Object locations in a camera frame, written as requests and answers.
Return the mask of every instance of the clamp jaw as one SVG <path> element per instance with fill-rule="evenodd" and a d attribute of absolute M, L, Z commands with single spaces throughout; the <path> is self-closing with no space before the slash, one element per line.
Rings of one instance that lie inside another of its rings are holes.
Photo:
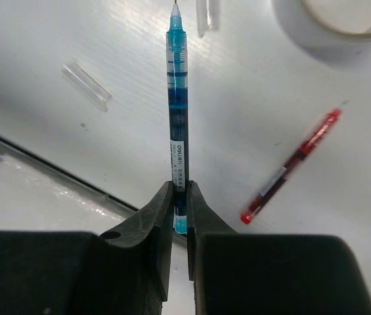
<path fill-rule="evenodd" d="M 371 314 L 350 249 L 333 236 L 237 234 L 187 190 L 188 275 L 197 315 Z M 0 314 L 161 314 L 173 183 L 101 236 L 0 232 Z"/>

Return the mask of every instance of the blue pen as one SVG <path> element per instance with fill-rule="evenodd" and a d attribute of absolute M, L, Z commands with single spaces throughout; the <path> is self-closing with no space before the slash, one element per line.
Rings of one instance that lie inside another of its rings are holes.
<path fill-rule="evenodd" d="M 186 234 L 186 187 L 188 185 L 188 64 L 186 33 L 175 3 L 166 33 L 167 95 L 171 134 L 172 181 L 175 186 L 176 233 Z"/>

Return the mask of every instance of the pen barrel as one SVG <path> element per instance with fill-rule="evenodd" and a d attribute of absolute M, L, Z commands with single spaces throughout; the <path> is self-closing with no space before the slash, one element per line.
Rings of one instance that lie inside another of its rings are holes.
<path fill-rule="evenodd" d="M 171 140 L 171 171 L 175 187 L 175 214 L 186 215 L 188 167 L 188 53 L 186 33 L 172 26 L 166 33 L 167 95 Z"/>
<path fill-rule="evenodd" d="M 289 179 L 290 175 L 297 169 L 297 167 L 303 162 L 307 157 L 305 153 L 301 150 L 297 150 L 292 154 L 285 162 L 285 164 L 280 168 L 277 176 L 273 177 L 269 188 L 263 190 L 260 193 L 261 200 L 259 202 L 259 209 L 257 213 L 270 201 L 270 199 L 276 194 L 276 192 L 284 185 L 284 183 Z"/>

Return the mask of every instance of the pen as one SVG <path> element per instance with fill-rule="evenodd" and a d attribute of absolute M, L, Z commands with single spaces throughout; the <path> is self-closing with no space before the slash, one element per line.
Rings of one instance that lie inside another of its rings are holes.
<path fill-rule="evenodd" d="M 186 234 L 186 187 L 188 185 L 188 64 L 186 33 L 175 0 L 166 33 L 167 95 L 171 139 L 171 170 L 175 187 L 176 233 Z"/>
<path fill-rule="evenodd" d="M 330 131 L 333 125 L 338 121 L 341 114 L 339 108 L 334 109 L 326 115 L 319 126 L 304 141 L 301 146 L 288 158 L 286 163 L 274 174 L 271 180 L 261 189 L 257 197 L 247 206 L 240 215 L 240 219 L 244 224 L 249 224 L 254 216 L 258 214 L 266 203 L 274 196 L 274 194 L 288 180 L 289 176 L 296 170 L 297 166 L 318 146 Z"/>

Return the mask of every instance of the barcode label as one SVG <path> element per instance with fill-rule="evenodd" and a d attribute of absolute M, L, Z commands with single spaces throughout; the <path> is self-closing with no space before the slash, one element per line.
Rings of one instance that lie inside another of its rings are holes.
<path fill-rule="evenodd" d="M 171 140 L 172 181 L 176 191 L 185 191 L 185 155 L 184 142 Z"/>
<path fill-rule="evenodd" d="M 288 169 L 282 166 L 277 173 L 274 175 L 274 177 L 267 183 L 267 185 L 264 186 L 264 188 L 259 192 L 260 195 L 263 197 L 269 192 L 271 187 L 274 186 L 274 184 L 277 182 L 277 180 L 287 171 Z"/>

